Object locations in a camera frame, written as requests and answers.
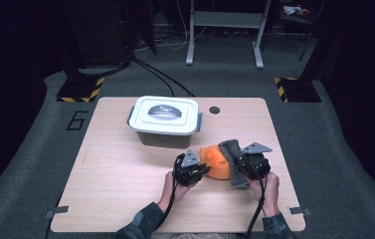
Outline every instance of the white plastic container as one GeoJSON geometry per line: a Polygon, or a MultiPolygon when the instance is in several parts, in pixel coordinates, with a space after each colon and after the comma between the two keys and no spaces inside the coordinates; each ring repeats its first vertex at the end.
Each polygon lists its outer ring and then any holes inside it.
{"type": "Polygon", "coordinates": [[[127,122],[145,145],[187,148],[191,135],[200,131],[202,114],[190,99],[141,97],[127,122]]]}

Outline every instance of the black stand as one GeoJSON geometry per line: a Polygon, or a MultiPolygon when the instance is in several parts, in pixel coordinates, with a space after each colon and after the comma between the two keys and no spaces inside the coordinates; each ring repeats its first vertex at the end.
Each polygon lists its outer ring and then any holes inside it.
{"type": "MultiPolygon", "coordinates": [[[[57,3],[53,10],[56,10],[57,14],[61,13],[66,16],[64,7],[60,3],[57,3]]],[[[128,63],[120,63],[115,70],[100,74],[88,75],[79,72],[68,48],[68,42],[70,40],[66,39],[66,34],[63,33],[63,29],[59,24],[57,20],[50,22],[50,30],[52,33],[51,40],[55,46],[54,50],[56,56],[66,72],[67,79],[57,93],[57,102],[92,102],[98,93],[103,78],[121,71],[128,66],[128,63]]]]}
{"type": "Polygon", "coordinates": [[[321,12],[320,22],[322,26],[319,40],[315,46],[313,52],[305,65],[301,76],[295,78],[275,78],[281,99],[283,102],[297,102],[297,103],[321,103],[321,99],[312,84],[312,80],[316,77],[318,71],[323,66],[326,60],[329,60],[327,56],[331,55],[335,45],[341,39],[341,32],[345,27],[341,27],[342,24],[334,18],[335,23],[332,23],[331,18],[326,16],[332,16],[335,14],[337,9],[332,8],[330,4],[326,3],[323,12],[321,12]]]}
{"type": "Polygon", "coordinates": [[[295,78],[275,78],[281,100],[289,103],[321,103],[311,82],[302,82],[295,78]]]}

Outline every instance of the gray carpet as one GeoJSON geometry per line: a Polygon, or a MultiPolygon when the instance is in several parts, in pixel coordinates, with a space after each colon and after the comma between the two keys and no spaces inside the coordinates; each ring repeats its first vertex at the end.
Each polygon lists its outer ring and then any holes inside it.
{"type": "MultiPolygon", "coordinates": [[[[310,55],[298,60],[303,42],[273,37],[257,70],[250,38],[208,39],[196,44],[194,65],[185,65],[187,46],[178,51],[158,47],[135,53],[182,83],[196,97],[263,98],[267,101],[298,200],[312,215],[298,238],[375,238],[375,181],[347,145],[341,126],[320,82],[313,82],[322,103],[283,103],[274,77],[298,77],[310,55]]],[[[103,69],[89,70],[99,72],[103,69]]],[[[55,207],[73,167],[94,112],[93,103],[58,103],[66,77],[56,73],[45,82],[48,93],[32,129],[0,178],[0,238],[43,238],[44,218],[55,207]],[[76,111],[86,121],[81,130],[66,130],[76,111]]],[[[175,85],[175,97],[186,93],[175,85]]],[[[131,63],[106,77],[98,97],[170,97],[156,77],[131,63]]],[[[49,238],[109,238],[109,234],[57,234],[49,238]]]]}

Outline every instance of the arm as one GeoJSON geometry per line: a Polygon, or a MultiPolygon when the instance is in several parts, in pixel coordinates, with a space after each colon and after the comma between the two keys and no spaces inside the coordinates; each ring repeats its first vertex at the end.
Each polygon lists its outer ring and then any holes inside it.
{"type": "MultiPolygon", "coordinates": [[[[262,196],[261,185],[256,180],[249,181],[250,188],[253,191],[253,195],[256,200],[260,200],[262,196]]],[[[280,179],[278,176],[272,172],[268,173],[266,177],[266,190],[265,190],[265,202],[262,208],[265,217],[264,222],[264,232],[266,239],[292,239],[295,236],[292,234],[285,219],[283,218],[280,209],[278,208],[278,197],[280,188],[280,179]]]]}
{"type": "MultiPolygon", "coordinates": [[[[166,173],[165,183],[162,189],[161,198],[157,203],[152,202],[145,208],[141,209],[133,218],[133,220],[125,227],[119,229],[114,235],[113,239],[143,239],[149,238],[155,231],[156,226],[166,209],[168,208],[169,201],[172,194],[172,171],[166,173]]],[[[196,184],[188,187],[177,185],[175,190],[174,203],[181,200],[184,195],[196,184]]]]}

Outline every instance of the container lid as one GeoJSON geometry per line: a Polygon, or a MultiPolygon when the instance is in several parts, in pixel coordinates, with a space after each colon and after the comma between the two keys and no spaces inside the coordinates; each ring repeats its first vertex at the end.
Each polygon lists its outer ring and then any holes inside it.
{"type": "Polygon", "coordinates": [[[142,132],[190,135],[198,124],[199,105],[189,99],[141,97],[136,101],[129,125],[142,132]]]}

